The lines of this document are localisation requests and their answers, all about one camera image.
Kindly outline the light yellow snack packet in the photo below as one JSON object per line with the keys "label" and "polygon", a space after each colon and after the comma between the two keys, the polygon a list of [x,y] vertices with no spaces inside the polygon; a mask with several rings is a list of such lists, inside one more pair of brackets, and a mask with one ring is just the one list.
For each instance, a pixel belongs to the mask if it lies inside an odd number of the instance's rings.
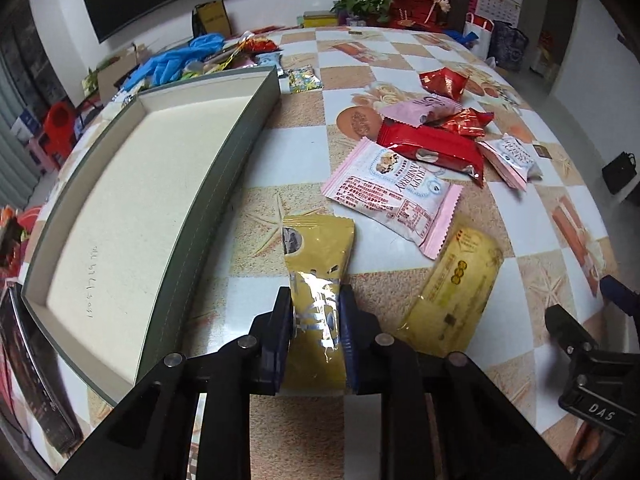
{"label": "light yellow snack packet", "polygon": [[397,335],[416,351],[446,356],[464,351],[494,288],[503,253],[490,235],[457,229]]}

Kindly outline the dark gold snack packet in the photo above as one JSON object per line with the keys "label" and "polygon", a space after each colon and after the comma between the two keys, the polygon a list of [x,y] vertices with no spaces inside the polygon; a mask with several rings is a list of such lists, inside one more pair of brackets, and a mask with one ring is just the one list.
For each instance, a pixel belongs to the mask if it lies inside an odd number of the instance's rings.
{"label": "dark gold snack packet", "polygon": [[283,220],[281,236],[293,304],[284,388],[304,393],[342,391],[346,366],[338,297],[355,223],[326,214],[291,216]]}

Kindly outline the large pink cranberry crisp packet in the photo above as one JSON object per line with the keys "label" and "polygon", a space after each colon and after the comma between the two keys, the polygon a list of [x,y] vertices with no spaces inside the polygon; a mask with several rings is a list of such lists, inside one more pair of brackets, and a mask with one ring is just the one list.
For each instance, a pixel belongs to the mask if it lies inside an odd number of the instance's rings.
{"label": "large pink cranberry crisp packet", "polygon": [[417,162],[363,138],[321,193],[410,240],[424,257],[438,258],[462,192]]}

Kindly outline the small pink-white snack packet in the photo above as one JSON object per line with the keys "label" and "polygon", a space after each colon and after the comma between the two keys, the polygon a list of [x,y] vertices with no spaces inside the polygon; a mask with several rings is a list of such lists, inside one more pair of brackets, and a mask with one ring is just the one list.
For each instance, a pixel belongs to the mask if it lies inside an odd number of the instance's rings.
{"label": "small pink-white snack packet", "polygon": [[499,139],[481,140],[476,144],[480,154],[494,167],[509,188],[526,191],[530,180],[542,178],[542,171],[536,160],[514,136],[505,134]]}

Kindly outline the long red snack packet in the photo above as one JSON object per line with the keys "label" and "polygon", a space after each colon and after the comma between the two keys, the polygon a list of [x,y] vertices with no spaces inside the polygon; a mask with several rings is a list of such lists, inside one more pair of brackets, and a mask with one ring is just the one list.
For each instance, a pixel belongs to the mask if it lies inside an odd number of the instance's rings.
{"label": "long red snack packet", "polygon": [[413,127],[385,119],[378,144],[405,158],[466,174],[484,186],[484,159],[473,140],[430,126]]}

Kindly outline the plain pink snack packet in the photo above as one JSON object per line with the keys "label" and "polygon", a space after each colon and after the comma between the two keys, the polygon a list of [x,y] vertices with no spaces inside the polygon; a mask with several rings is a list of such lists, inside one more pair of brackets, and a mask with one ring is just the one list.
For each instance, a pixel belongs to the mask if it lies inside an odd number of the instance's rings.
{"label": "plain pink snack packet", "polygon": [[431,122],[438,122],[454,116],[462,111],[462,106],[446,96],[431,94],[420,99],[399,102],[383,107],[380,114],[394,122],[411,127],[420,127]]}

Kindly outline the red foil candy packet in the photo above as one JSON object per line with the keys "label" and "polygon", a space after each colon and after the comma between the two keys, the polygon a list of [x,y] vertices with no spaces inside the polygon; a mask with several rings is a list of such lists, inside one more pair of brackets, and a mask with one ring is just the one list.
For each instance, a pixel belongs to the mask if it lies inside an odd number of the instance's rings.
{"label": "red foil candy packet", "polygon": [[474,108],[465,108],[458,114],[436,122],[435,127],[464,136],[477,139],[485,135],[485,128],[494,120],[493,112],[480,112]]}

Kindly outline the black handbag on floor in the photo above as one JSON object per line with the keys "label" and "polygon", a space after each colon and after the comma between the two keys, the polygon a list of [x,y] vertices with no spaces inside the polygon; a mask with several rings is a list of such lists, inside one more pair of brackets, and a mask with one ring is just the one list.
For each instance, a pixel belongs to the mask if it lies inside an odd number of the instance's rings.
{"label": "black handbag on floor", "polygon": [[620,192],[636,175],[636,156],[628,152],[621,152],[602,168],[602,178],[612,195]]}

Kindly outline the green-sided shallow box tray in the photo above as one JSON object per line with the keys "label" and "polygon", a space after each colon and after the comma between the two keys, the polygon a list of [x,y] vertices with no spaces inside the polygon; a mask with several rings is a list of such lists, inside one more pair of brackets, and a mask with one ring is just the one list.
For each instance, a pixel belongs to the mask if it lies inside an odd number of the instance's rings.
{"label": "green-sided shallow box tray", "polygon": [[108,402],[179,349],[210,243],[279,96],[270,67],[142,92],[62,185],[23,298],[66,364]]}

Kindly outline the light blue snack packet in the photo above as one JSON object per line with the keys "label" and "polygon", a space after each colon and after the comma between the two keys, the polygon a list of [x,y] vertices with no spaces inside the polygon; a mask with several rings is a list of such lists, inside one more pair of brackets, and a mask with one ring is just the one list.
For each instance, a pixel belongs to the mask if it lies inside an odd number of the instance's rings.
{"label": "light blue snack packet", "polygon": [[281,64],[282,53],[280,51],[264,52],[254,55],[254,61],[258,66],[274,67],[278,77],[284,75],[284,69]]}

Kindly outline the red plastic stool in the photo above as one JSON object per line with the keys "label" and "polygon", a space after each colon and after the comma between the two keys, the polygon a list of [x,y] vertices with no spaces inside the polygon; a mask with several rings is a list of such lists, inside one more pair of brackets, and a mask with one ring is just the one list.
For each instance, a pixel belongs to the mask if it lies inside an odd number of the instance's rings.
{"label": "red plastic stool", "polygon": [[43,123],[42,147],[51,157],[65,160],[75,146],[75,120],[73,107],[65,101],[53,104]]}

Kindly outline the blue ribbon bow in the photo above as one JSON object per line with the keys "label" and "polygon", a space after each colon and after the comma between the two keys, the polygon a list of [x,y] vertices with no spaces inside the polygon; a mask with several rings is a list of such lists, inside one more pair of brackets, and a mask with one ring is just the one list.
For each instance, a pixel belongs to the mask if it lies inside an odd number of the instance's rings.
{"label": "blue ribbon bow", "polygon": [[461,44],[462,47],[465,47],[468,50],[472,49],[472,47],[475,46],[478,40],[478,36],[475,32],[467,32],[466,34],[462,34],[462,32],[457,32],[456,30],[446,29],[444,31],[444,34],[458,44]]}

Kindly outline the yellow-green box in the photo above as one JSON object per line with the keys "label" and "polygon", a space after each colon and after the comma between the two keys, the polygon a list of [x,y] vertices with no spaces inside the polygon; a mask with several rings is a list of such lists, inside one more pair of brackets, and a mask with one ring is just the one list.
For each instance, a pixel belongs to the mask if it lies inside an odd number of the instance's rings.
{"label": "yellow-green box", "polygon": [[332,27],[338,25],[338,17],[331,11],[306,11],[297,18],[298,24],[303,28]]}

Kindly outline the green potted plant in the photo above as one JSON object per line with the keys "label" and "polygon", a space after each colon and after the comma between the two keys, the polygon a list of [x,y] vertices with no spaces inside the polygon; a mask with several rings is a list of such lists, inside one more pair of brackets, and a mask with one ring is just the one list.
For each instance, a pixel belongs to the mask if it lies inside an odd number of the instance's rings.
{"label": "green potted plant", "polygon": [[344,18],[387,23],[393,0],[336,0],[331,11]]}

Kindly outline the pink flower red gift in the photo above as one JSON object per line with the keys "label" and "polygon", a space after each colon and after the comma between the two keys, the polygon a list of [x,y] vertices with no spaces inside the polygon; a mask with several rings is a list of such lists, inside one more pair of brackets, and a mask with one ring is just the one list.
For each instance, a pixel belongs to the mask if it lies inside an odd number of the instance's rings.
{"label": "pink flower red gift", "polygon": [[443,32],[451,10],[449,0],[392,0],[389,28]]}

